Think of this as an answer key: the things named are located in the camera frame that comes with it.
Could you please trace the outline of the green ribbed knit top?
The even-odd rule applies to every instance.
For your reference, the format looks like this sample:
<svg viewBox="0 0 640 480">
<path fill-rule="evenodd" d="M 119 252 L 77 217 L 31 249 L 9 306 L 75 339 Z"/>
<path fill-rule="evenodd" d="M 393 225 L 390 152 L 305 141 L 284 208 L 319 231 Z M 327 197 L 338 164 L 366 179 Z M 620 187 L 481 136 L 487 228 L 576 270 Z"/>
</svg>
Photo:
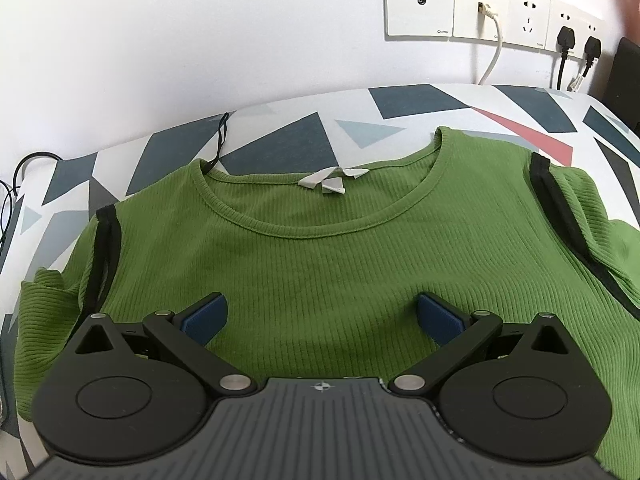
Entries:
<svg viewBox="0 0 640 480">
<path fill-rule="evenodd" d="M 442 127 L 343 194 L 299 181 L 194 160 L 95 214 L 63 270 L 22 285 L 20 415 L 82 312 L 135 323 L 220 292 L 209 350 L 250 377 L 390 379 L 435 350 L 413 311 L 432 292 L 512 323 L 556 314 L 612 399 L 600 460 L 638 477 L 639 234 L 584 170 Z"/>
</svg>

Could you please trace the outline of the geometric pattern table cover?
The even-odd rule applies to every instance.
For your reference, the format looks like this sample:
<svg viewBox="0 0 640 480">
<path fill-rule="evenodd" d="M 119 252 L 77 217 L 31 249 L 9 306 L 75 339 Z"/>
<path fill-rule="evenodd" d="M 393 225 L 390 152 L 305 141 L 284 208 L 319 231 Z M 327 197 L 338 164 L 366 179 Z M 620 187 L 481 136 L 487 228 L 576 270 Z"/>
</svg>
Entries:
<svg viewBox="0 0 640 480">
<path fill-rule="evenodd" d="M 580 93 L 495 84 L 412 84 L 305 96 L 235 110 L 225 144 L 217 117 L 149 133 L 71 159 L 36 158 L 1 193 L 1 474 L 21 479 L 47 456 L 13 389 L 21 284 L 66 265 L 101 207 L 133 196 L 196 158 L 229 174 L 314 172 L 399 158 L 446 126 L 521 145 L 585 170 L 608 215 L 639 222 L 639 136 Z"/>
</svg>

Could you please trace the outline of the black cabinet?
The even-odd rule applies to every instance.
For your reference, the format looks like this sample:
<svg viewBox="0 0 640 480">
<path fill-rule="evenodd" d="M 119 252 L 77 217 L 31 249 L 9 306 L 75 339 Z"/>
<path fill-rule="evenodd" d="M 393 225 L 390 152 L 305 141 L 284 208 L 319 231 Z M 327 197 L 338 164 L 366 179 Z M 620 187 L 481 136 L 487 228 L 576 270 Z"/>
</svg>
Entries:
<svg viewBox="0 0 640 480">
<path fill-rule="evenodd" d="M 600 101 L 636 136 L 640 110 L 639 53 L 638 44 L 623 37 L 614 54 L 602 54 L 593 76 Z"/>
</svg>

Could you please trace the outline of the black plug right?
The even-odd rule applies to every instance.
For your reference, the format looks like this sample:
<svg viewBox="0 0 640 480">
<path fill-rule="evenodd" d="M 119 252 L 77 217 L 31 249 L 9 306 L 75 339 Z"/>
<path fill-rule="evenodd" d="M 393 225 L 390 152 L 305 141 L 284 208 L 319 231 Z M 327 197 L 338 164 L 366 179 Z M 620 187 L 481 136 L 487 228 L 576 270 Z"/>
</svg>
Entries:
<svg viewBox="0 0 640 480">
<path fill-rule="evenodd" d="M 585 67 L 582 71 L 582 78 L 586 78 L 590 68 L 600 58 L 602 52 L 601 40 L 597 37 L 589 36 L 584 47 Z"/>
</svg>

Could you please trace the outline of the black plug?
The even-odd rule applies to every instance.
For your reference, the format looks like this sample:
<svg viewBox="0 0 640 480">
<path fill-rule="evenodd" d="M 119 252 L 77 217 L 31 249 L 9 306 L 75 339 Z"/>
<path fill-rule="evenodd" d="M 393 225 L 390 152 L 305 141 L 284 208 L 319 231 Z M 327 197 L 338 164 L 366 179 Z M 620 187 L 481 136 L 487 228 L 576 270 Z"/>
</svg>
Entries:
<svg viewBox="0 0 640 480">
<path fill-rule="evenodd" d="M 556 80 L 556 88 L 560 90 L 562 87 L 562 79 L 564 75 L 566 60 L 568 59 L 570 50 L 575 47 L 574 29 L 563 25 L 558 33 L 558 36 L 556 37 L 556 45 L 559 47 L 561 55 L 558 79 Z"/>
<path fill-rule="evenodd" d="M 586 78 L 590 68 L 600 58 L 602 52 L 601 40 L 597 37 L 589 36 L 584 47 L 585 67 L 582 71 L 582 78 Z"/>
</svg>

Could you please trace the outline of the black plug left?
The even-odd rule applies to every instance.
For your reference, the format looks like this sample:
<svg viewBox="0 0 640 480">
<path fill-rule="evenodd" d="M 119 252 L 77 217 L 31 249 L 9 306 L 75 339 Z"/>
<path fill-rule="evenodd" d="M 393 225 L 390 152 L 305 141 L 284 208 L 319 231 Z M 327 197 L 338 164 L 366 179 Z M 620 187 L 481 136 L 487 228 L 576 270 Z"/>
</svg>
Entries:
<svg viewBox="0 0 640 480">
<path fill-rule="evenodd" d="M 575 47 L 574 29 L 563 25 L 558 33 L 558 36 L 556 37 L 556 45 L 559 47 L 561 55 L 558 79 L 556 80 L 556 88 L 560 90 L 562 87 L 562 79 L 564 75 L 566 60 L 568 59 L 570 50 Z"/>
</svg>

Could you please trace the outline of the white wall socket panel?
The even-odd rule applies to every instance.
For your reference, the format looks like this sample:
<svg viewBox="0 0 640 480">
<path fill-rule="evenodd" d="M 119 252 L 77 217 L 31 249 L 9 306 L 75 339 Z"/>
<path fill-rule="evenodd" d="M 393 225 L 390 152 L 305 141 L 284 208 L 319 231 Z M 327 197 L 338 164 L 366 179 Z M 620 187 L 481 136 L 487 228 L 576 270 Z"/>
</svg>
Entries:
<svg viewBox="0 0 640 480">
<path fill-rule="evenodd" d="M 457 39 L 547 52 L 560 50 L 562 27 L 574 30 L 570 58 L 584 56 L 588 38 L 602 42 L 610 28 L 599 11 L 570 0 L 384 0 L 385 36 Z"/>
</svg>

